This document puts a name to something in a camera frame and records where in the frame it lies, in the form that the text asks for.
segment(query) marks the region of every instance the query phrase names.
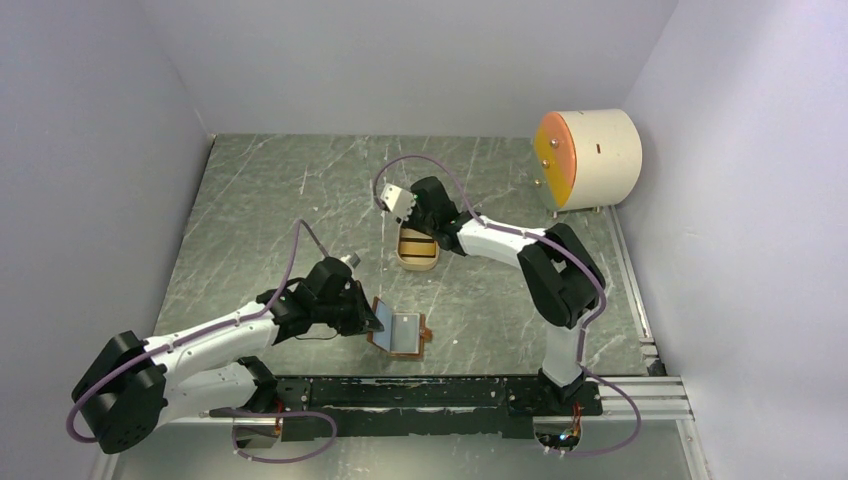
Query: purple cable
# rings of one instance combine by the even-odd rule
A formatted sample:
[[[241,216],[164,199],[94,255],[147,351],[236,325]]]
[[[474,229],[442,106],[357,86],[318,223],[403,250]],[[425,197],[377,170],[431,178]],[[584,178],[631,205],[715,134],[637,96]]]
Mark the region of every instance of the purple cable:
[[[308,410],[302,412],[279,412],[279,413],[253,413],[253,412],[245,412],[242,410],[236,410],[233,408],[227,409],[227,413],[237,417],[250,417],[250,418],[292,418],[292,417],[316,417],[322,420],[325,420],[330,424],[330,428],[333,429],[333,433],[330,435],[330,439],[327,440],[324,445],[315,449],[312,452],[307,453],[306,455],[301,455],[299,457],[292,458],[265,458],[265,457],[256,457],[254,455],[249,455],[241,450],[238,446],[238,441],[236,439],[236,428],[233,428],[233,432],[231,438],[233,440],[233,453],[244,458],[246,460],[250,460],[258,463],[297,463],[302,462],[304,460],[309,460],[312,457],[316,457],[322,453],[324,453],[330,446],[333,445],[333,442],[336,441],[336,437],[338,436],[339,430],[338,425],[336,425],[336,421],[333,420],[333,417],[321,413],[321,412],[310,412]]]
[[[380,177],[383,176],[383,173],[389,167],[391,167],[392,165],[394,165],[398,162],[401,162],[403,160],[407,160],[407,159],[410,159],[410,158],[420,158],[422,160],[427,160],[431,163],[434,163],[437,167],[442,169],[442,171],[445,172],[448,175],[448,177],[450,177],[451,180],[453,180],[454,185],[456,186],[457,190],[459,190],[459,195],[462,197],[462,202],[465,204],[465,208],[468,210],[468,213],[471,214],[471,217],[474,218],[474,220],[477,221],[477,223],[483,225],[486,228],[491,228],[492,230],[497,230],[497,231],[504,232],[504,233],[510,233],[510,234],[513,234],[513,235],[518,235],[520,237],[526,236],[526,237],[532,238],[534,240],[537,240],[539,242],[542,242],[545,245],[556,250],[557,253],[559,253],[563,257],[570,260],[583,273],[583,275],[586,275],[586,278],[589,279],[589,281],[592,283],[592,286],[595,287],[595,291],[597,291],[597,293],[598,293],[598,308],[596,308],[595,311],[592,312],[589,315],[588,318],[586,318],[586,320],[583,322],[583,326],[580,328],[580,334],[579,334],[579,337],[577,339],[577,364],[580,367],[580,369],[583,371],[583,373],[586,374],[586,376],[591,377],[592,379],[612,388],[618,394],[620,394],[627,401],[627,403],[630,404],[630,406],[633,408],[633,413],[636,414],[636,426],[633,428],[633,433],[631,433],[629,437],[627,437],[626,439],[622,440],[621,442],[619,442],[619,443],[617,443],[617,444],[615,444],[611,447],[601,448],[601,449],[598,449],[598,450],[592,450],[592,451],[589,451],[589,452],[565,452],[565,455],[570,456],[570,457],[582,457],[582,458],[595,457],[595,456],[599,456],[599,455],[605,455],[607,453],[611,453],[611,452],[614,452],[616,450],[620,450],[620,449],[626,447],[627,445],[630,445],[631,443],[633,443],[633,441],[636,439],[636,437],[639,436],[639,432],[642,429],[642,415],[639,412],[639,408],[636,406],[636,402],[634,402],[633,399],[630,398],[630,396],[627,395],[624,392],[624,390],[622,390],[620,387],[618,387],[617,385],[595,375],[588,368],[586,368],[585,366],[583,366],[581,364],[581,362],[583,362],[583,351],[584,351],[584,348],[585,348],[585,345],[586,345],[586,328],[589,326],[590,323],[594,322],[595,319],[600,317],[601,314],[604,312],[604,310],[606,310],[606,308],[607,308],[606,292],[604,292],[604,288],[601,286],[601,282],[598,281],[597,277],[595,277],[595,274],[593,274],[592,271],[589,270],[589,267],[587,267],[586,264],[584,264],[582,261],[580,261],[580,259],[578,259],[576,256],[574,256],[573,253],[566,250],[560,244],[558,244],[558,243],[556,243],[556,242],[554,242],[554,241],[552,241],[548,238],[545,238],[542,235],[537,235],[533,232],[526,232],[526,231],[523,231],[523,230],[519,230],[517,228],[511,228],[511,227],[505,227],[503,225],[496,225],[496,224],[493,224],[493,223],[487,223],[485,220],[480,218],[479,215],[477,215],[477,212],[474,211],[474,205],[471,203],[471,200],[468,199],[468,195],[465,193],[465,188],[462,186],[462,184],[459,183],[459,178],[452,171],[450,171],[450,169],[448,169],[448,167],[444,163],[440,162],[439,160],[437,160],[433,157],[429,157],[427,155],[409,154],[409,155],[403,155],[403,156],[397,157],[394,160],[383,165],[383,167],[377,172],[377,175],[374,176],[374,182],[371,185],[371,193],[372,193],[372,196],[374,197],[374,203],[377,205],[377,208],[379,208],[380,210],[384,210],[386,205],[385,205],[385,203],[383,203],[382,200],[380,200],[380,197],[377,195],[377,182],[380,180]]]
[[[256,313],[245,315],[244,317],[241,318],[242,322],[249,322],[251,320],[255,320],[255,319],[260,318],[263,315],[265,315],[265,313],[267,313],[268,310],[271,309],[271,306],[274,304],[274,302],[276,302],[280,298],[280,295],[282,295],[283,290],[285,290],[285,287],[286,287],[286,282],[289,281],[289,277],[291,276],[292,268],[294,268],[294,257],[295,257],[295,254],[297,253],[297,243],[298,243],[298,239],[300,237],[300,226],[301,225],[306,227],[306,231],[309,232],[309,235],[312,237],[312,240],[315,241],[315,244],[318,246],[318,249],[321,250],[321,253],[324,254],[325,257],[330,256],[329,252],[327,252],[327,249],[324,248],[324,245],[322,245],[321,242],[318,240],[318,237],[315,235],[315,232],[312,231],[312,228],[309,226],[309,224],[306,223],[303,219],[295,220],[294,224],[292,225],[292,227],[294,228],[294,243],[292,244],[291,254],[289,255],[289,263],[286,266],[286,272],[283,275],[283,280],[280,282],[280,286],[277,287],[277,290],[274,291],[274,295],[271,296],[271,300],[265,305],[265,307],[262,308],[262,310],[260,310]],[[173,346],[174,347],[182,346],[182,345],[184,345],[188,342],[191,342],[193,340],[197,340],[200,337],[206,336],[206,335],[208,335],[212,332],[216,332],[216,331],[218,331],[222,328],[226,328],[226,327],[229,327],[231,325],[235,325],[236,323],[237,323],[236,319],[232,318],[232,319],[229,319],[229,320],[221,321],[221,322],[213,324],[213,325],[209,325],[207,327],[201,328],[200,330],[198,330],[196,332],[192,332],[192,333],[186,335],[185,337],[180,337],[180,338],[174,340]],[[160,353],[167,352],[170,348],[171,348],[170,345],[165,344],[165,345],[162,345],[160,347],[156,347],[153,350],[150,350],[148,352],[144,352],[141,355],[128,360],[126,363],[122,364],[121,366],[119,366],[115,370],[109,372],[105,377],[101,378],[94,385],[92,385],[88,390],[86,390],[85,393],[83,393],[80,396],[80,398],[76,402],[74,402],[74,405],[71,407],[71,411],[68,412],[68,417],[65,419],[65,430],[68,432],[68,435],[72,439],[74,439],[74,440],[76,440],[80,443],[96,443],[97,439],[95,437],[86,437],[86,436],[80,434],[79,432],[77,432],[76,428],[74,427],[74,420],[76,419],[77,414],[79,414],[83,405],[85,405],[89,400],[91,400],[91,397],[93,397],[95,393],[99,392],[109,382],[116,379],[118,376],[120,376],[121,374],[123,374],[124,372],[129,370],[130,368],[132,368],[135,365],[147,360],[148,358],[159,355]]]

